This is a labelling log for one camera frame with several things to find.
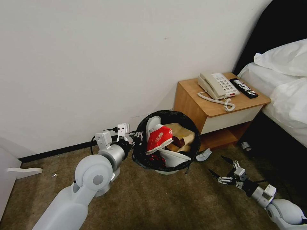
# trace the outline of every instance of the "black remote control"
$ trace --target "black remote control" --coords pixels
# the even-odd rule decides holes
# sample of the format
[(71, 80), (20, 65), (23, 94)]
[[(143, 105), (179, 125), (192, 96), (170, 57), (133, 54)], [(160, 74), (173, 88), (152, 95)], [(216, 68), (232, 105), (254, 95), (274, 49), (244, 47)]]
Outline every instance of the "black remote control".
[(255, 91), (240, 81), (240, 79), (232, 78), (229, 81), (234, 85), (235, 88), (245, 94), (248, 98), (258, 97), (258, 94), (256, 94)]

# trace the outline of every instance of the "telephone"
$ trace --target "telephone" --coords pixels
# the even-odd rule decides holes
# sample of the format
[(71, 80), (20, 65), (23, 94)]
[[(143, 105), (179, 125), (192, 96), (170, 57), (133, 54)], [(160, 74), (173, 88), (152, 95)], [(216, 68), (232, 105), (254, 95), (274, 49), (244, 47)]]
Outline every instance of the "telephone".
[(221, 73), (214, 74), (200, 74), (198, 77), (198, 84), (207, 92), (213, 99), (202, 95), (200, 92), (197, 95), (207, 101), (223, 104), (227, 112), (231, 112), (235, 109), (235, 105), (230, 102), (227, 97), (232, 97), (240, 94), (240, 92), (228, 81), (228, 79)]

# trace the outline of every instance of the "white pillow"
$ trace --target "white pillow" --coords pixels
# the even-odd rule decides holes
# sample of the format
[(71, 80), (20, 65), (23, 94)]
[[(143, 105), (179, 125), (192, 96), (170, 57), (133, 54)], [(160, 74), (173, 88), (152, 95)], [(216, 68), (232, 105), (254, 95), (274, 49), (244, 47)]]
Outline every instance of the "white pillow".
[(254, 62), (279, 73), (307, 77), (307, 39), (256, 53)]

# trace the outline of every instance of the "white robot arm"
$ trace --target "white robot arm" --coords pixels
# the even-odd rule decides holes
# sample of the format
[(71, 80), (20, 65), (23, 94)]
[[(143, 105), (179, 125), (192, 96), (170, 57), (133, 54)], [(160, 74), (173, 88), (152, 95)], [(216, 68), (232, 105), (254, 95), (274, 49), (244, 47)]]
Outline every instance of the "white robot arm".
[(88, 214), (88, 205), (95, 196), (102, 196), (120, 173), (120, 165), (135, 144), (129, 124), (118, 126), (116, 144), (109, 131), (95, 135), (99, 152), (83, 158), (75, 170), (75, 182), (61, 190), (32, 230), (78, 230)]
[(263, 190), (256, 182), (247, 179), (247, 173), (241, 168), (238, 161), (221, 156), (226, 162), (233, 165), (233, 169), (226, 177), (220, 177), (214, 171), (211, 174), (217, 178), (220, 184), (235, 185), (237, 188), (245, 191), (248, 197), (252, 197), (256, 202), (264, 208), (270, 219), (281, 230), (306, 230), (307, 218), (299, 206), (293, 204), (289, 200), (274, 199), (276, 188), (268, 185)]

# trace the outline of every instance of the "nightstand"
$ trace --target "nightstand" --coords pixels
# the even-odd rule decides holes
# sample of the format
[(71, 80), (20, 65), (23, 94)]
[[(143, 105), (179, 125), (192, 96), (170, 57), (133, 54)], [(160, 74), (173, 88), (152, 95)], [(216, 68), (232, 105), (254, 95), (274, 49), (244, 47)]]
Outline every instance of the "nightstand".
[[(223, 74), (227, 79), (236, 78), (232, 73)], [(174, 110), (187, 115), (195, 123), (201, 134), (200, 151), (235, 144), (244, 134), (251, 121), (270, 98), (250, 86), (259, 96), (249, 99), (243, 93), (230, 97), (236, 105), (232, 112), (226, 112), (222, 104), (209, 102), (197, 93), (204, 90), (197, 78), (179, 81), (176, 90)]]

